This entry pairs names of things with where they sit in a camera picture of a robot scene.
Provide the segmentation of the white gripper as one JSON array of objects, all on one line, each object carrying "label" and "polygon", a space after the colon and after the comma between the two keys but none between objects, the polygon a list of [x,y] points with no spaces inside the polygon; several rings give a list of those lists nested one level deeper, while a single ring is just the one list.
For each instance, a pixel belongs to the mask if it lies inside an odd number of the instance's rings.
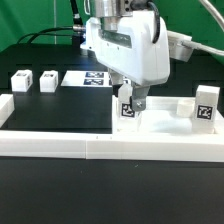
[{"label": "white gripper", "polygon": [[160,19],[159,39],[153,43],[155,31],[153,13],[133,13],[120,18],[116,32],[102,30],[99,18],[92,17],[86,24],[86,40],[92,42],[98,62],[112,69],[109,72],[112,85],[121,86],[123,76],[141,85],[135,85],[132,90],[131,108],[135,112],[146,109],[149,86],[165,83],[170,74],[168,35],[163,19]]}]

